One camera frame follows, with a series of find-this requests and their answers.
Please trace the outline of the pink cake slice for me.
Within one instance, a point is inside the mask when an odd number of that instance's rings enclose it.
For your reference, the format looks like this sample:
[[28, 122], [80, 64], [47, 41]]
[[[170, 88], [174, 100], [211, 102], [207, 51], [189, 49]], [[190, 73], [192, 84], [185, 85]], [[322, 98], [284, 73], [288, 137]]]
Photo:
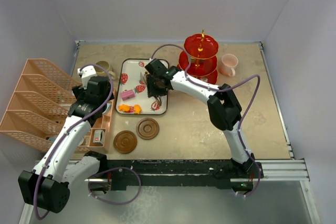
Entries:
[[121, 99], [123, 101], [132, 99], [134, 97], [135, 97], [135, 93], [134, 93], [133, 90], [125, 90], [125, 91], [121, 92]]

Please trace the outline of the chocolate cake slice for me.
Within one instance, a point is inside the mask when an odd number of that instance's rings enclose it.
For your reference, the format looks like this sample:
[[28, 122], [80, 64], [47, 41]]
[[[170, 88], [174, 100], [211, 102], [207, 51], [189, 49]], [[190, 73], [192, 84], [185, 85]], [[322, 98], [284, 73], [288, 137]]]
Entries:
[[204, 63], [204, 61], [203, 61], [203, 60], [199, 60], [199, 59], [196, 59], [195, 61], [193, 61], [193, 64], [194, 64], [196, 67], [201, 66], [203, 63]]

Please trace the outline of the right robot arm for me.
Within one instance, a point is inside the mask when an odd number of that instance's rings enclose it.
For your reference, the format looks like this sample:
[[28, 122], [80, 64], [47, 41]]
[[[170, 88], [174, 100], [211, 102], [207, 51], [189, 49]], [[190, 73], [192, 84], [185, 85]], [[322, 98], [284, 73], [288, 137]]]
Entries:
[[255, 160], [242, 131], [242, 108], [231, 86], [203, 82], [176, 66], [167, 68], [158, 59], [150, 60], [145, 65], [145, 72], [149, 97], [166, 95], [169, 90], [175, 90], [203, 102], [211, 123], [225, 135], [234, 173], [238, 177], [246, 177], [252, 172]]

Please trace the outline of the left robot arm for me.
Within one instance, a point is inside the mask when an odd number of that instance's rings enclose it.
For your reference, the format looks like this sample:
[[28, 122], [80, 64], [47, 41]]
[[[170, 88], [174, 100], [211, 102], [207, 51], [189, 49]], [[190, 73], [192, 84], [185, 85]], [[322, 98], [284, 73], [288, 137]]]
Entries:
[[114, 98], [111, 76], [98, 76], [97, 67], [91, 64], [78, 69], [82, 84], [72, 89], [76, 101], [70, 107], [62, 130], [39, 163], [30, 172], [24, 170], [19, 175], [23, 200], [33, 206], [38, 220], [45, 218], [39, 215], [39, 209], [61, 212], [71, 189], [91, 175], [102, 178], [108, 172], [108, 165], [100, 154], [87, 154], [75, 166], [67, 168], [81, 140]]

